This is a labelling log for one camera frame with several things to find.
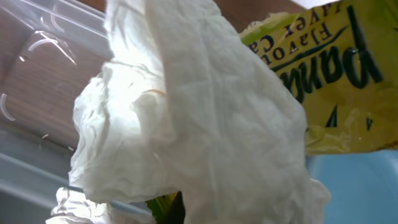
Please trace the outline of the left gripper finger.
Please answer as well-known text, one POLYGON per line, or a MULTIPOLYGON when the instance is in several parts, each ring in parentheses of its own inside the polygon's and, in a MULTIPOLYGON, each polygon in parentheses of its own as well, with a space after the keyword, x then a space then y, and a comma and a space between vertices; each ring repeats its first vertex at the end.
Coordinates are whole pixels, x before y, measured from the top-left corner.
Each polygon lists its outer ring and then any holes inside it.
POLYGON ((185 206, 183 204, 183 195, 181 192, 178 192, 163 218, 163 224, 184 224, 184 219, 185 206))

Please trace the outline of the white paper napkin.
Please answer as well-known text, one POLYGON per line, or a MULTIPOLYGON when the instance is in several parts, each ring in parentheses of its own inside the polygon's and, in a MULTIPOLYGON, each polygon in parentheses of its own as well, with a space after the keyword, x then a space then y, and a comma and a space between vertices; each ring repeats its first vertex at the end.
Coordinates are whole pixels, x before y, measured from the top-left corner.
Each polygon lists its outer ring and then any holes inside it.
POLYGON ((126 223, 110 202, 181 192, 184 223, 322 223, 307 120, 213 1, 108 1, 111 60, 76 98, 50 223, 126 223))

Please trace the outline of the yellow green snack wrapper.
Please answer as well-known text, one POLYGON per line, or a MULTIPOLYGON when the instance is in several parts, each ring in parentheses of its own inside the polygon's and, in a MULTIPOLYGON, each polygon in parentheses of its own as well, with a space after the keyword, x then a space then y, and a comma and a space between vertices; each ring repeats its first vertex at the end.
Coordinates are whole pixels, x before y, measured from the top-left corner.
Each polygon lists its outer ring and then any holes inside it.
POLYGON ((397 148, 397 0, 272 14, 241 39, 303 106, 307 154, 397 148))

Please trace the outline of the dark blue plate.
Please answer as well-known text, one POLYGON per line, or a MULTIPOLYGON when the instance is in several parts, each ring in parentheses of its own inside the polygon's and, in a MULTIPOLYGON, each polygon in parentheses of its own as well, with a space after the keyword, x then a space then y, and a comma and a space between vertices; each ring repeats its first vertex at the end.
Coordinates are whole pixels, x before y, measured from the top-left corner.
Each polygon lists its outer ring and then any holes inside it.
POLYGON ((331 193, 327 224, 397 224, 397 151, 312 156, 308 171, 331 193))

